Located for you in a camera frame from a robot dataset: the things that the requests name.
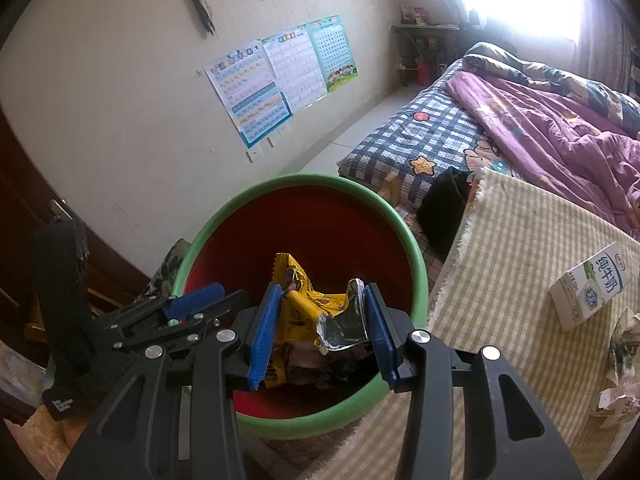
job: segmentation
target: foil wrapper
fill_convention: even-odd
[[[364,282],[353,278],[347,283],[344,310],[336,316],[321,314],[316,321],[320,349],[346,350],[369,340],[365,320]]]

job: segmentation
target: metal screw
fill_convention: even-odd
[[[414,330],[411,332],[411,339],[417,343],[428,343],[431,340],[431,336],[425,330]]]
[[[145,356],[149,359],[156,359],[162,355],[162,347],[159,345],[151,345],[145,350]]]
[[[500,351],[495,346],[485,346],[482,349],[482,355],[489,359],[489,361],[495,361],[500,357]]]
[[[230,328],[223,328],[220,332],[216,334],[216,339],[218,341],[222,341],[226,343],[228,341],[233,341],[236,338],[236,333]]]

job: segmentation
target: crumpled paper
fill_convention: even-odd
[[[629,422],[640,412],[640,383],[608,388],[600,393],[596,416],[606,417],[601,428]]]
[[[632,381],[636,376],[634,360],[640,346],[640,314],[627,307],[618,318],[609,342],[607,379],[616,386]]]
[[[601,428],[611,428],[632,420],[640,413],[640,383],[636,377],[635,358],[640,346],[640,314],[626,308],[618,318],[609,342],[607,379],[616,387],[600,393],[596,416],[605,417]]]

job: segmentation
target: chart poster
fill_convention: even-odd
[[[340,16],[330,16],[306,24],[318,56],[326,89],[331,92],[358,75],[347,33]]]
[[[324,76],[305,25],[284,30],[262,40],[276,83],[293,113],[326,95]]]
[[[248,148],[291,117],[259,40],[217,58],[204,70]]]

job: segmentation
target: floor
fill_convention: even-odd
[[[305,173],[337,174],[338,167],[336,162],[347,156],[351,150],[360,144],[362,139],[417,96],[420,90],[422,88],[419,86],[400,87],[399,90],[373,107],[347,128],[343,134],[322,152],[318,153],[318,156],[311,160],[301,171]]]

